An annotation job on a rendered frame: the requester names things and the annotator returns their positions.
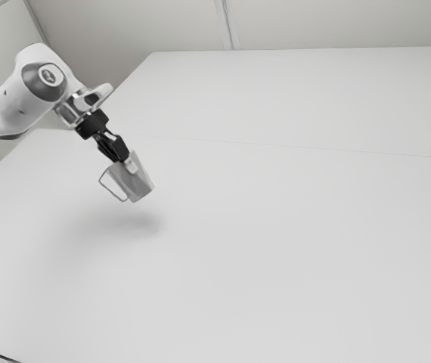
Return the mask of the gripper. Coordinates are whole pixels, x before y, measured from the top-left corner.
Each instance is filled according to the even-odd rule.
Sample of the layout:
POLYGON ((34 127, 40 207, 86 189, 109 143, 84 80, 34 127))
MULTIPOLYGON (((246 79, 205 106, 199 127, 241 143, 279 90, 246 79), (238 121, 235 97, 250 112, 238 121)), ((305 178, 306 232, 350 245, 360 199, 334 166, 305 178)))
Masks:
POLYGON ((95 139, 98 150, 112 162, 106 171, 125 172, 128 175, 134 175, 138 171, 138 167, 131 158, 131 151, 120 135, 108 132, 109 120, 106 113, 98 109, 89 114, 75 128, 75 131, 83 140, 95 139))

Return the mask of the faceted mug with angular handle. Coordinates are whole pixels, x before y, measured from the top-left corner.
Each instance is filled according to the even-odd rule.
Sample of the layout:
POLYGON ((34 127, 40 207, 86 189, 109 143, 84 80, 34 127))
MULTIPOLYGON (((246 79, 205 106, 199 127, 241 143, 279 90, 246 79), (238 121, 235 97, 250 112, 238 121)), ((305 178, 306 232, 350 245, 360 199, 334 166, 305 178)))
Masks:
POLYGON ((98 183, 120 202, 136 203, 154 189, 153 182, 133 150, 127 160, 106 168, 98 183))

